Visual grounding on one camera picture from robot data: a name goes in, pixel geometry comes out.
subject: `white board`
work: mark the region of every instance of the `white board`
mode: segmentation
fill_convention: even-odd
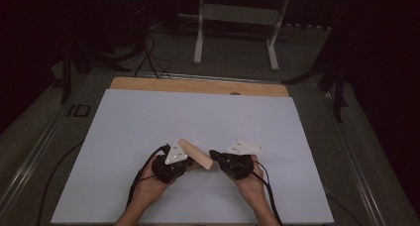
[[[333,222],[292,98],[113,90],[104,94],[52,223],[113,223],[137,171],[158,147],[184,138],[205,153],[237,139],[264,147],[278,214],[286,224]],[[218,169],[187,172],[143,223],[255,223]]]

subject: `wooden edge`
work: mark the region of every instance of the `wooden edge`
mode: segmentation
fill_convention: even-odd
[[[235,94],[288,97],[288,91],[281,84],[248,82],[227,82],[215,80],[154,79],[139,77],[116,77],[111,89],[189,92],[208,94]]]
[[[188,143],[184,139],[178,140],[178,144],[187,155],[189,155],[205,169],[212,170],[215,168],[214,161],[194,145]]]

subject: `dark background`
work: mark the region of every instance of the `dark background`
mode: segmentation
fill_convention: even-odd
[[[196,1],[0,0],[0,133],[53,83],[50,67],[61,60],[63,28],[97,50],[112,52],[114,45],[130,43],[128,34],[136,22],[133,11],[146,9],[175,28],[178,13],[197,13]],[[277,4],[276,0],[230,1]],[[346,81],[418,214],[419,4],[418,0],[291,0],[284,18],[285,24],[299,24],[302,29],[334,27],[319,59],[346,52]],[[141,20],[141,25],[149,21]]]

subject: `table leg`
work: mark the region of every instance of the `table leg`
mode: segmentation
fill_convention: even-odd
[[[274,32],[272,33],[271,38],[266,40],[266,48],[268,50],[269,64],[271,66],[271,70],[273,71],[278,71],[278,62],[277,62],[277,56],[275,55],[274,44],[275,44],[275,40],[277,39],[278,31],[281,28],[281,23],[283,21],[288,2],[289,0],[283,0],[283,4],[280,10],[280,13],[278,15],[277,22],[275,23],[275,26],[274,26]]]
[[[198,8],[198,35],[195,43],[194,64],[201,63],[201,55],[203,53],[203,6],[204,0],[200,0],[200,7]]]

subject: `table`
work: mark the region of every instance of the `table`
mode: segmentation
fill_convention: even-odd
[[[241,96],[230,95],[233,92]],[[297,111],[287,96],[285,87],[278,84],[114,79],[52,223],[114,222],[124,210],[136,171],[162,141],[185,138],[204,152],[223,152],[219,147],[233,144],[233,136],[264,146],[265,151],[258,156],[270,173],[284,223],[333,222]],[[142,221],[256,223],[232,182],[219,170],[204,169],[183,175]]]
[[[205,19],[208,19],[273,26],[272,35],[269,39],[266,40],[266,48],[271,70],[278,71],[279,67],[275,54],[274,44],[277,39],[278,31],[280,30],[289,0],[282,0],[281,2],[282,5],[280,10],[272,10],[221,4],[208,4],[204,0],[200,0],[200,7],[198,10],[198,35],[195,44],[194,63],[201,63],[204,41],[203,23]]]

